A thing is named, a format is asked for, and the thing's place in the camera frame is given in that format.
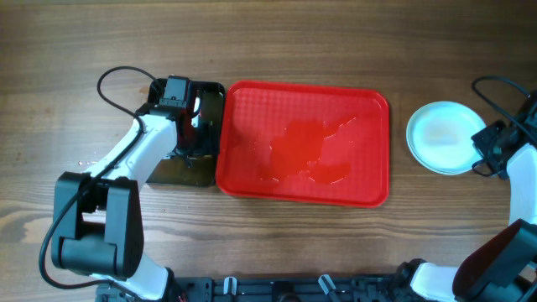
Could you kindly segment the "white plate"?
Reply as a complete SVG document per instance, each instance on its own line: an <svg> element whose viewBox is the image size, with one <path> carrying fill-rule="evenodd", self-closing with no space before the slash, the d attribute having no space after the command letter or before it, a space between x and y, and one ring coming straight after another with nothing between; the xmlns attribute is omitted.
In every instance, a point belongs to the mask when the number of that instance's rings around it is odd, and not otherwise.
<svg viewBox="0 0 537 302"><path fill-rule="evenodd" d="M433 165L427 164L425 162L420 162L420 164L425 167L426 169L433 171L437 174L445 174L445 175L457 175L457 174L464 174L468 171L470 171L472 168L470 165L463 165L463 166L456 166L456 167L447 167L447 168L438 168Z"/></svg>

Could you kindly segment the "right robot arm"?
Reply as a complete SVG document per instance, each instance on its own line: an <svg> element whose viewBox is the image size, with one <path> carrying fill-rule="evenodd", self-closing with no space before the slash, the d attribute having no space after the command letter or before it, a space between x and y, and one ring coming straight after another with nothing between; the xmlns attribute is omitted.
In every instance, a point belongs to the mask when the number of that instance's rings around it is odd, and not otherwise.
<svg viewBox="0 0 537 302"><path fill-rule="evenodd" d="M536 281L521 272L536 266L536 147L501 121L472 141L482 162L509 179L508 226L457 268L420 264L409 286L430 301L535 301Z"/></svg>

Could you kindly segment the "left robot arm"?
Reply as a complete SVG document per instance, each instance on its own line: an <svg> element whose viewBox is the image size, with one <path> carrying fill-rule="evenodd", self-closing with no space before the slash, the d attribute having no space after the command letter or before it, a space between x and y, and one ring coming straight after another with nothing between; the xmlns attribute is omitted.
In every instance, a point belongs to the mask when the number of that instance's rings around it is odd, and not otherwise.
<svg viewBox="0 0 537 302"><path fill-rule="evenodd" d="M146 182L184 184L201 159L216 159L222 120L201 109L144 105L133 125L103 159L55 183L53 222L39 253L42 278L58 289L45 259L90 277L99 300L181 301L170 268L144 252L139 192Z"/></svg>

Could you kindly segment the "white plate dotted sauce streak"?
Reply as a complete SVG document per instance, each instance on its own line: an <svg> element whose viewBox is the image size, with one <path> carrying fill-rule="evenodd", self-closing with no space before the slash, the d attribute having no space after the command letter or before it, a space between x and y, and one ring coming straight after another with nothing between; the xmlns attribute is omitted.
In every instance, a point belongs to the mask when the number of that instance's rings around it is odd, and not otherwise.
<svg viewBox="0 0 537 302"><path fill-rule="evenodd" d="M484 128L484 121L469 107L458 102L432 102L411 116L406 141L419 163L438 168L472 167L481 157L471 136Z"/></svg>

